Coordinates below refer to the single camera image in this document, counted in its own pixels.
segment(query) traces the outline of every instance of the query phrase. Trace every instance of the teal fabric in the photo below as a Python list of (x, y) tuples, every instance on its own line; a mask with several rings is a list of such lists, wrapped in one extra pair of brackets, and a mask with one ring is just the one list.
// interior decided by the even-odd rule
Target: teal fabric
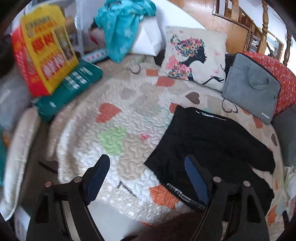
[(107, 0), (94, 18), (104, 29), (109, 57), (119, 63), (129, 52), (144, 16), (154, 16), (156, 6), (149, 0)]
[(4, 146), (2, 128), (0, 127), (0, 186), (3, 186), (5, 162), (6, 162), (6, 148)]

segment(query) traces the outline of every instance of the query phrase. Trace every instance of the gray cushion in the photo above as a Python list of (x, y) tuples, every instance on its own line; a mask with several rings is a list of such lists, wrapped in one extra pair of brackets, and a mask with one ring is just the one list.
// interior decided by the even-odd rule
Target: gray cushion
[(291, 105), (272, 119), (272, 125), (281, 145), (285, 166), (296, 164), (296, 104)]
[(270, 124), (281, 84), (264, 67), (238, 53), (229, 69), (222, 96), (265, 124)]

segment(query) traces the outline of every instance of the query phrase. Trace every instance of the teal blanket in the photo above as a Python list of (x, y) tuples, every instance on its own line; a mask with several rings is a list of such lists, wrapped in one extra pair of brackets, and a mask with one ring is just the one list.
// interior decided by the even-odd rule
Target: teal blanket
[(104, 29), (109, 57), (120, 62), (129, 52), (144, 16), (154, 16), (156, 6), (149, 0), (107, 0), (94, 18)]

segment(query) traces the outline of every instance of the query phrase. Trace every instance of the metal screw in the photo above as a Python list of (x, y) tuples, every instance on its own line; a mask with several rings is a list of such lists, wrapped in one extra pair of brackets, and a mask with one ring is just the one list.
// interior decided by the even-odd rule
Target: metal screw
[(48, 182), (45, 183), (45, 186), (46, 186), (47, 188), (49, 188), (51, 185), (52, 185), (52, 182), (51, 182), (51, 181), (48, 181)]
[(248, 182), (248, 181), (244, 181), (244, 185), (245, 185), (246, 187), (249, 187), (249, 186), (251, 185), (251, 183)]
[(221, 182), (221, 178), (220, 178), (220, 177), (214, 177), (213, 180), (214, 180), (214, 182), (216, 182), (216, 183)]
[(79, 183), (79, 182), (81, 182), (81, 180), (82, 180), (81, 177), (75, 177), (75, 178), (74, 178), (74, 182), (75, 182), (75, 183)]

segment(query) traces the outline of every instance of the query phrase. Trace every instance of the wooden wall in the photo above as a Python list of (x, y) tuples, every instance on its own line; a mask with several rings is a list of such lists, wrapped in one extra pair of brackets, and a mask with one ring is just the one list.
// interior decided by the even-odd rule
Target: wooden wall
[(216, 0), (169, 0), (199, 21), (206, 29), (227, 34), (226, 51), (245, 50), (248, 30), (227, 19), (213, 15)]

